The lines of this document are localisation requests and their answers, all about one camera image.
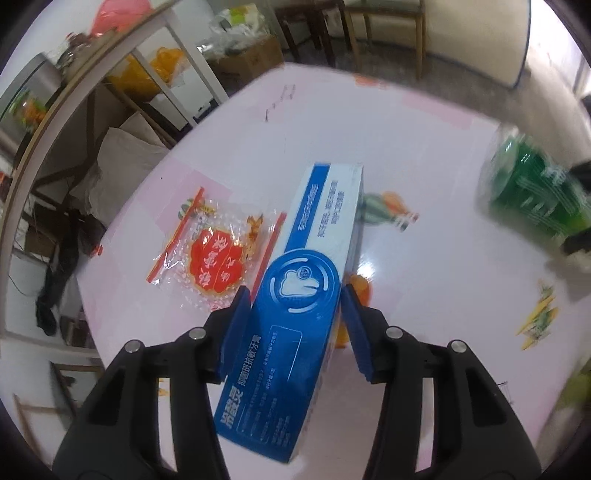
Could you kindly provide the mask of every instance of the red plastic bag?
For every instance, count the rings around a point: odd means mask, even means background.
[[[105,0],[99,8],[90,35],[100,37],[109,30],[127,30],[151,11],[150,0]]]

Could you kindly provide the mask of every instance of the table surface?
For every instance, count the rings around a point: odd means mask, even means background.
[[[359,272],[371,278],[371,306],[421,341],[465,340],[504,384],[535,444],[589,330],[591,285],[480,206],[480,172],[497,127],[412,90],[334,70],[287,64],[260,77],[169,153],[108,229],[102,255],[80,267],[104,363],[127,340],[168,342],[206,320],[179,291],[145,280],[199,186],[216,199],[287,210],[311,163],[361,163],[367,193],[396,192],[419,214],[404,232],[364,227]],[[539,281],[554,287],[560,312],[551,333],[522,351],[516,333],[540,298]],[[383,390],[365,382],[350,348],[336,351],[300,454],[283,465],[220,439],[232,479],[358,480]],[[212,408],[220,392],[210,387]],[[419,466],[430,457],[432,406],[425,412]],[[171,458],[170,426],[161,442]]]

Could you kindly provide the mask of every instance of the wooden chair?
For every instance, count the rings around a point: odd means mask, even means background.
[[[295,3],[284,5],[275,9],[275,16],[281,26],[281,30],[285,35],[285,40],[290,48],[291,54],[296,62],[300,62],[300,53],[298,52],[296,42],[291,35],[289,28],[290,22],[305,21],[308,23],[310,35],[316,50],[324,47],[326,54],[326,61],[331,67],[334,67],[335,53],[330,41],[330,35],[326,28],[324,20],[324,10],[338,8],[340,11],[341,21],[343,23],[343,31],[345,32],[345,42],[347,48],[351,50],[351,43],[349,40],[349,32],[345,21],[345,10],[343,0],[296,0]]]
[[[17,416],[18,420],[21,423],[21,430],[22,436],[33,451],[35,455],[39,459],[43,456],[43,451],[41,450],[41,446],[33,433],[33,428],[31,428],[31,422],[29,419],[30,414],[44,414],[44,415],[64,415],[67,414],[62,408],[55,408],[55,407],[37,407],[34,405],[28,405],[23,403],[21,399],[16,395],[12,394],[12,398],[14,399],[14,403],[17,407]]]
[[[78,403],[82,403],[85,399],[75,399],[70,392],[70,386],[67,373],[68,372],[87,372],[95,376],[96,381],[99,381],[101,376],[105,373],[102,365],[66,365],[55,364],[50,362],[51,379],[56,388],[54,389],[54,397],[56,403],[63,405],[63,407],[70,414],[72,419],[76,418],[78,412]]]
[[[423,58],[426,55],[427,44],[427,17],[425,15],[425,0],[361,0],[345,5],[345,21],[347,23],[349,38],[355,57],[357,71],[361,71],[361,57],[359,46],[355,38],[355,30],[351,14],[362,14],[365,20],[368,46],[372,47],[372,31],[370,15],[382,15],[383,17],[409,18],[415,22],[416,49],[417,49],[417,80],[423,75]]]

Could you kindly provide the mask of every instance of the cartoon sticker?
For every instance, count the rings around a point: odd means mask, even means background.
[[[412,212],[395,192],[381,195],[367,193],[363,197],[363,221],[374,225],[393,223],[404,232],[408,226],[418,220],[418,213]]]
[[[179,220],[183,219],[183,217],[185,216],[185,214],[189,210],[192,203],[193,203],[193,199],[187,199],[187,201],[181,205],[181,209],[178,211],[178,219]],[[200,217],[202,217],[202,220],[204,221],[207,217],[212,216],[214,213],[216,213],[215,208],[213,208],[209,205],[206,205],[205,203],[201,203],[201,205],[199,205],[199,208],[197,208],[197,210],[195,212],[191,213],[191,218],[194,218],[196,216],[200,216]]]
[[[540,299],[530,316],[516,333],[516,335],[525,335],[527,338],[521,346],[522,350],[538,343],[542,338],[547,337],[550,332],[548,327],[558,315],[558,308],[552,306],[555,300],[554,287],[546,285],[542,280],[538,282],[540,286]]]

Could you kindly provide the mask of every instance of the orange bag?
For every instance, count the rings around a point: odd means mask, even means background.
[[[150,65],[170,86],[174,76],[181,69],[179,63],[184,59],[183,52],[178,48],[161,47],[156,53],[156,58]],[[150,78],[139,62],[131,55],[127,57],[128,65],[120,76],[109,76],[109,80],[119,89],[138,102],[149,102],[160,93],[160,88]]]

